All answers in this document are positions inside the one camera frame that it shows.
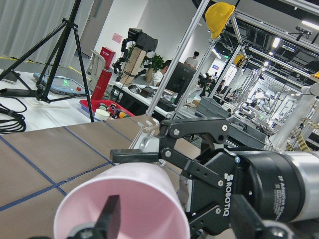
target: potted plant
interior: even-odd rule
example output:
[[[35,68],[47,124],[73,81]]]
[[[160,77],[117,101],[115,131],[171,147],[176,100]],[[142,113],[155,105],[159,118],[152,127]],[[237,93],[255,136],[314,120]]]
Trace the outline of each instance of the potted plant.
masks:
[[[152,75],[156,71],[160,70],[163,67],[164,60],[160,55],[156,55],[152,58],[152,67],[149,68],[148,73],[146,74],[146,81],[152,81]]]

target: red container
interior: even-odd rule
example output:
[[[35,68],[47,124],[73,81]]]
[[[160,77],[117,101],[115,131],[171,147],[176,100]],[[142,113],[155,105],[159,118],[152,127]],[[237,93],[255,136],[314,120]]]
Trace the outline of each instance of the red container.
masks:
[[[120,111],[128,114],[130,117],[135,116],[134,114],[132,114],[131,112],[129,112],[126,108],[123,108],[122,106],[120,106],[118,103],[115,103],[114,101],[109,101],[109,100],[100,100],[100,101],[95,101],[92,100],[91,101],[91,105],[92,105],[92,111],[95,113],[95,110],[99,108],[99,104],[100,103],[104,103],[107,106],[109,106],[110,104],[114,103],[117,105],[117,109],[119,109]],[[88,107],[88,102],[87,100],[80,100],[80,104],[83,110],[85,110],[86,112],[89,112],[89,107]]]
[[[110,78],[112,76],[112,73],[107,71],[107,70],[103,70],[98,82],[96,83],[96,86],[94,88],[94,92],[92,94],[91,100],[101,100],[104,92],[106,90],[106,87],[108,86],[108,83],[110,81]]]
[[[104,47],[102,46],[102,50],[101,50],[101,56],[104,57],[105,59],[105,69],[109,69],[110,68],[110,65],[111,65],[111,62],[113,60],[113,57],[115,55],[115,52],[112,51],[111,49],[107,48],[107,47]]]

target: white cup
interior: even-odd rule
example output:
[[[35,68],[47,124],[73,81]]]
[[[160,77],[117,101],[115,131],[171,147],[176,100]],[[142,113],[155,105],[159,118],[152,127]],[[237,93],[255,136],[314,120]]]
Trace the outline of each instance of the white cup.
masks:
[[[54,219],[54,238],[96,222],[107,198],[120,195],[118,239],[187,239],[190,231],[173,185],[163,169],[151,163],[114,166],[73,189]]]
[[[110,112],[102,110],[102,109],[96,109],[94,118],[96,120],[107,120],[110,117]]]

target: computer monitor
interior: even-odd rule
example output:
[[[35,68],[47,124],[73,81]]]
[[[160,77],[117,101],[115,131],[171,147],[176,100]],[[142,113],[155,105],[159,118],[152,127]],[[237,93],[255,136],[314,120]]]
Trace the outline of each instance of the computer monitor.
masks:
[[[190,68],[189,66],[178,62],[176,65],[172,76],[170,77],[168,84],[166,85],[166,89],[178,93],[174,104],[177,105],[180,98],[184,94],[189,85],[195,70]]]

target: yellow hard hat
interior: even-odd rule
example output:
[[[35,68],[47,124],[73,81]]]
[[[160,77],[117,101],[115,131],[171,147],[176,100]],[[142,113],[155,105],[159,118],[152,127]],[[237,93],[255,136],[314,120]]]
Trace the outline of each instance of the yellow hard hat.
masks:
[[[205,13],[206,24],[211,31],[211,38],[216,39],[223,32],[235,6],[218,2],[210,6]]]
[[[316,77],[316,78],[319,79],[319,71],[317,73],[315,73],[315,74],[312,74],[311,76]]]
[[[240,67],[244,61],[245,61],[244,55],[242,54],[237,55],[234,60],[234,64],[236,65],[236,68]]]

